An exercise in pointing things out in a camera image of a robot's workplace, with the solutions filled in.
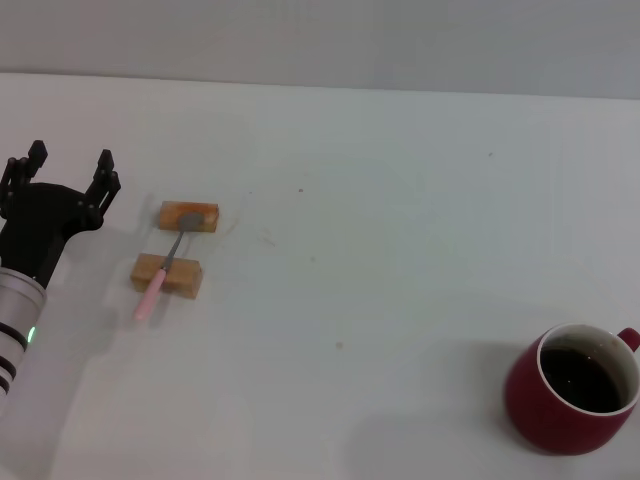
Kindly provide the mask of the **red ceramic cup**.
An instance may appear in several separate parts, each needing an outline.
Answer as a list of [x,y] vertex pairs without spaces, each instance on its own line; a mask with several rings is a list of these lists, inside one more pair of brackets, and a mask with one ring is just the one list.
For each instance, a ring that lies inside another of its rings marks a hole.
[[[566,402],[547,383],[540,365],[544,348],[577,350],[597,361],[611,376],[623,407],[611,413],[588,412]],[[547,330],[517,359],[504,386],[504,405],[518,432],[535,447],[554,454],[592,452],[621,429],[640,402],[640,332],[617,334],[584,324]]]

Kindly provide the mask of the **plain notched wooden block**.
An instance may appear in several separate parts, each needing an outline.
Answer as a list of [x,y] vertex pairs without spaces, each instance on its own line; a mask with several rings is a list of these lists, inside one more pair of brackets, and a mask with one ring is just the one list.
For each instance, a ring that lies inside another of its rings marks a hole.
[[[137,292],[144,293],[163,265],[165,258],[160,255],[141,253],[130,273],[130,280]],[[161,286],[163,293],[195,299],[203,279],[203,269],[196,260],[175,258]]]

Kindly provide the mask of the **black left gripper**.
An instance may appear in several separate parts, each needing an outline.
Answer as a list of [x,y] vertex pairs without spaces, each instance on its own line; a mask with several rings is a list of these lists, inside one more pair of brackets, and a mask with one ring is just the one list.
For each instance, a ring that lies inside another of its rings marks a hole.
[[66,243],[95,231],[121,189],[112,152],[103,149],[85,193],[62,185],[30,184],[48,152],[35,140],[26,157],[8,159],[0,178],[0,262],[47,287]]

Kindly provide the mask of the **dark coffee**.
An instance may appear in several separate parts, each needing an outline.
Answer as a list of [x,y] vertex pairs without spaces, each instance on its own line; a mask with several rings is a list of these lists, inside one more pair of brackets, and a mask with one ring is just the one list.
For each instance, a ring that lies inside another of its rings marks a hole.
[[576,408],[611,413],[623,400],[611,376],[591,357],[564,347],[544,348],[540,365],[551,389]]

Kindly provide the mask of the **stained wooden block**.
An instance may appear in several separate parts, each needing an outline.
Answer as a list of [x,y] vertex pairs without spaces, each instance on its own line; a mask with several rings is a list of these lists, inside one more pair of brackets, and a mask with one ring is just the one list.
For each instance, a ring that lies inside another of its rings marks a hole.
[[188,214],[199,214],[202,220],[186,232],[214,233],[219,219],[219,207],[212,203],[164,201],[157,215],[157,227],[164,231],[179,231],[180,219]]

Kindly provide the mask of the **pink handled metal spoon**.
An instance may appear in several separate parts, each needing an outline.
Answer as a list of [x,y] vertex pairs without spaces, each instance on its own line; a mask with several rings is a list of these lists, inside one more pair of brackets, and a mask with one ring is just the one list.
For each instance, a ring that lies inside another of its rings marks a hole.
[[162,262],[160,268],[149,282],[140,302],[138,303],[133,318],[137,321],[145,321],[152,314],[161,287],[167,277],[168,271],[174,261],[176,251],[186,232],[195,231],[204,222],[204,215],[198,212],[188,212],[182,214],[177,220],[178,235],[169,253]]

